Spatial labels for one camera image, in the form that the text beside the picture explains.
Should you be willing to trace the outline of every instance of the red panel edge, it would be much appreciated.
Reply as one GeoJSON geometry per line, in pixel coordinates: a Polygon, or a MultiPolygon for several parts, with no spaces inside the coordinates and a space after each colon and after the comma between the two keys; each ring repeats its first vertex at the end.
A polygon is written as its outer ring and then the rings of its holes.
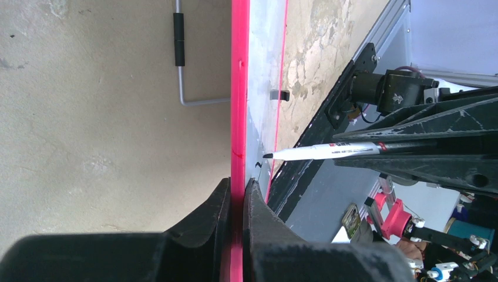
{"type": "Polygon", "coordinates": [[[250,0],[232,0],[231,32],[231,222],[230,281],[243,280],[242,229],[245,193],[247,65],[250,0]]]}
{"type": "MultiPolygon", "coordinates": [[[[289,0],[285,2],[285,15],[284,15],[284,36],[282,38],[282,57],[280,58],[280,82],[278,84],[278,91],[282,91],[282,82],[284,80],[284,52],[285,52],[285,34],[287,33],[287,8],[289,7],[289,0]]],[[[277,142],[278,142],[278,120],[280,117],[280,103],[282,100],[278,100],[277,106],[277,126],[275,130],[275,145],[273,147],[273,152],[277,150],[277,142]]],[[[271,187],[271,179],[273,178],[273,170],[275,168],[275,161],[273,160],[271,163],[270,169],[270,181],[268,182],[268,189],[266,190],[265,203],[268,203],[268,199],[270,198],[270,187],[271,187]]]]}

